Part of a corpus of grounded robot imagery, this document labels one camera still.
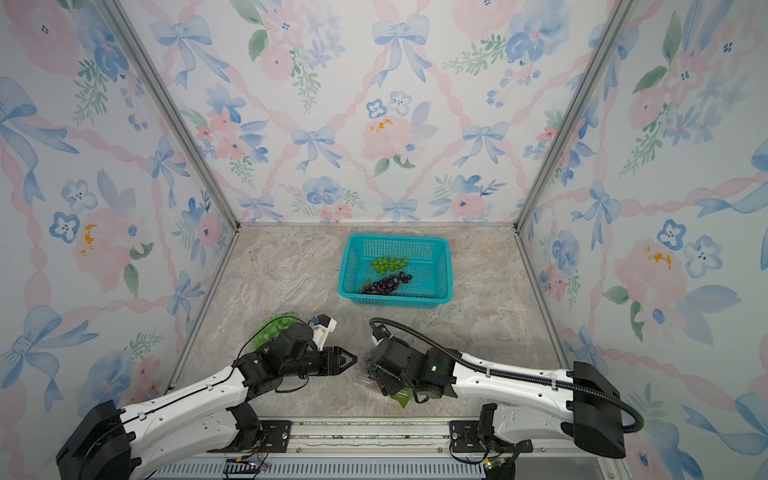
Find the green grape leaf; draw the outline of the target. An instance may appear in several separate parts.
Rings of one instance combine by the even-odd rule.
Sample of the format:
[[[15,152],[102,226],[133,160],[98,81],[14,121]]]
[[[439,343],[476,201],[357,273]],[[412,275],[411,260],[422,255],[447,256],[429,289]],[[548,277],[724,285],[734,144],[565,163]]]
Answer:
[[[414,400],[413,390],[411,388],[405,387],[399,392],[393,394],[391,399],[396,401],[402,408],[406,408],[408,404]]]

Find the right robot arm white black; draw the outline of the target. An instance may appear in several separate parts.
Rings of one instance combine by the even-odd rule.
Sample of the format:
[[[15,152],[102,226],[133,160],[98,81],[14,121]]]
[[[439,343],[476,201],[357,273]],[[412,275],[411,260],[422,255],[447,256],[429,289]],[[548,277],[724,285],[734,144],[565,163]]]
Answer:
[[[485,400],[478,441],[500,452],[521,442],[569,438],[599,457],[622,459],[625,437],[641,431],[642,414],[590,363],[535,370],[482,360],[430,343],[420,352],[387,332],[374,334],[366,361],[383,395],[409,393],[415,403],[443,398]]]

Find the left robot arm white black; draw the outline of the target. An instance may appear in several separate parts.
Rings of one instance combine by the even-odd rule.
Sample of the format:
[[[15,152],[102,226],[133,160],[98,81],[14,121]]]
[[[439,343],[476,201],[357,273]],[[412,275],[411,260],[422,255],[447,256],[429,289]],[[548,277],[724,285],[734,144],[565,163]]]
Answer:
[[[354,354],[326,345],[334,328],[331,318],[296,322],[197,383],[124,407],[92,407],[56,456],[60,477],[147,479],[200,453],[255,445],[262,429],[251,400],[280,391],[287,378],[338,376],[356,364]]]

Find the purple red grape bunch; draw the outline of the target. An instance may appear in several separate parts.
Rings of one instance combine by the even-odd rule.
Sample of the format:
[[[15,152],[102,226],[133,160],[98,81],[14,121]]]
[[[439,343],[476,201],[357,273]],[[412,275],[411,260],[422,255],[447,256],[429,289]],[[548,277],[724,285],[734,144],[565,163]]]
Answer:
[[[362,295],[389,296],[396,292],[402,285],[407,285],[413,276],[400,271],[377,281],[367,280],[360,289]]]

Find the small green grape bunch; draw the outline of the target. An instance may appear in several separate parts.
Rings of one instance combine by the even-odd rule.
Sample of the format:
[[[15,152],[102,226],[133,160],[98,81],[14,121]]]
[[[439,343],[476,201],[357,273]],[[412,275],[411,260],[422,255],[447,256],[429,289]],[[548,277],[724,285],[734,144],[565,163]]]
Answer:
[[[398,273],[408,266],[406,257],[382,256],[370,262],[370,268],[377,274]]]

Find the teal plastic basket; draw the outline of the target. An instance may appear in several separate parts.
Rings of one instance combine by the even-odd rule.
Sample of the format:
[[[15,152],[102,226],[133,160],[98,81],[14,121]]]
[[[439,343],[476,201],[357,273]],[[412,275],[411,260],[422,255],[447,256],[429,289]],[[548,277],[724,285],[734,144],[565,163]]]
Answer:
[[[453,298],[449,243],[437,237],[353,234],[338,293],[357,305],[434,309]]]

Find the aluminium front rail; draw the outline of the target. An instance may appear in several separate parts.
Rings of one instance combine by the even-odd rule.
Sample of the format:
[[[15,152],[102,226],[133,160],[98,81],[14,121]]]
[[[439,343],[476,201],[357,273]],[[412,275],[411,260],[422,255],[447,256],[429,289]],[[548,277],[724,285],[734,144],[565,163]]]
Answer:
[[[255,479],[627,479],[621,460],[583,453],[567,440],[533,440],[533,452],[489,456],[449,451],[447,419],[304,418],[286,453],[204,452],[147,479],[224,479],[230,458],[267,467]]]

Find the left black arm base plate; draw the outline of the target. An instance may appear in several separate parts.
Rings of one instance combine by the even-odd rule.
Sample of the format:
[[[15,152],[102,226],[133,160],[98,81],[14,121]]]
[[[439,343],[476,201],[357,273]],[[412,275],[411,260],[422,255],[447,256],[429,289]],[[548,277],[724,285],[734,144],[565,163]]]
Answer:
[[[286,453],[293,423],[289,420],[265,420],[258,427],[238,432],[227,446],[210,453]]]

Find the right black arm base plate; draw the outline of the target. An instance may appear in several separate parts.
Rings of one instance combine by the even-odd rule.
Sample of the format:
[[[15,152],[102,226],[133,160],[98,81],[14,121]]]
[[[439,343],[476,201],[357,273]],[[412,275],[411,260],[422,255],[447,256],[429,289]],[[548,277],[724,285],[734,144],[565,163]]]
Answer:
[[[484,437],[480,436],[479,420],[452,420],[448,422],[449,451],[453,454],[483,454],[489,456],[514,453],[532,453],[531,440],[510,443],[502,440],[489,429]]]

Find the left aluminium corner post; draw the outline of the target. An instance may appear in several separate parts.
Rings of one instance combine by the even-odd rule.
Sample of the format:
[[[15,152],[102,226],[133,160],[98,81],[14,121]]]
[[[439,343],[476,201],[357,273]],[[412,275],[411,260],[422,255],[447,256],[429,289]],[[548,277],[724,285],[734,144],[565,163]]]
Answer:
[[[153,101],[161,111],[162,118],[175,135],[213,203],[222,213],[227,225],[237,232],[240,228],[240,222],[236,219],[233,209],[214,178],[213,171],[198,150],[191,131],[186,126],[179,108],[161,80],[159,71],[140,40],[121,2],[97,1],[96,5],[121,45],[126,49],[130,59],[135,63],[137,70],[144,77]]]

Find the aluminium corner post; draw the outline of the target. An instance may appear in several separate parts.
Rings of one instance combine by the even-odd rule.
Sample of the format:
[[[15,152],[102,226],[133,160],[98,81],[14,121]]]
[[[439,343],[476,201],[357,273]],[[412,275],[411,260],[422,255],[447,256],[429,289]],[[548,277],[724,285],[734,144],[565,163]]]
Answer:
[[[96,5],[121,45],[126,49],[130,59],[135,63],[137,70],[144,77],[153,101],[161,111],[162,118],[175,135],[213,203],[222,213],[227,225],[237,232],[240,228],[240,222],[236,219],[233,209],[214,178],[213,171],[198,150],[191,131],[186,126],[179,108],[161,80],[159,71],[140,40],[121,2],[97,1]]]
[[[621,0],[615,3],[612,14],[608,17],[603,33],[599,37],[599,43],[587,64],[581,81],[574,90],[574,95],[568,108],[565,110],[559,132],[555,136],[548,153],[545,155],[541,168],[534,177],[533,185],[526,197],[526,203],[514,224],[515,232],[518,236],[522,236],[527,226],[532,223],[537,202],[545,190],[548,178],[557,167],[559,157],[565,150],[566,143],[571,134],[577,131],[581,117],[587,109],[588,103],[591,101],[596,89],[596,83],[607,69],[609,57],[613,54],[620,37],[627,29],[628,22],[636,6],[637,2],[631,0]]]

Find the right aluminium corner post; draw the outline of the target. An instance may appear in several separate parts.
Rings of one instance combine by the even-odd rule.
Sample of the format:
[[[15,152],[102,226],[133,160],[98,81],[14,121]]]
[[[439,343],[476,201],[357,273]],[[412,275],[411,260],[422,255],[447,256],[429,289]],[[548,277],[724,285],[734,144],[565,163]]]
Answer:
[[[596,89],[596,83],[607,69],[609,57],[613,54],[620,37],[627,29],[628,22],[636,6],[637,2],[631,0],[621,0],[615,3],[612,14],[608,17],[603,33],[599,37],[599,43],[587,64],[581,81],[574,90],[574,95],[568,108],[565,110],[559,132],[555,136],[548,153],[545,155],[541,168],[534,177],[533,185],[526,197],[526,203],[514,224],[515,232],[518,236],[522,236],[527,226],[532,223],[537,202],[545,190],[548,178],[557,167],[559,157],[565,150],[566,143],[571,134],[577,131],[581,117],[587,109],[588,103],[591,101]]]

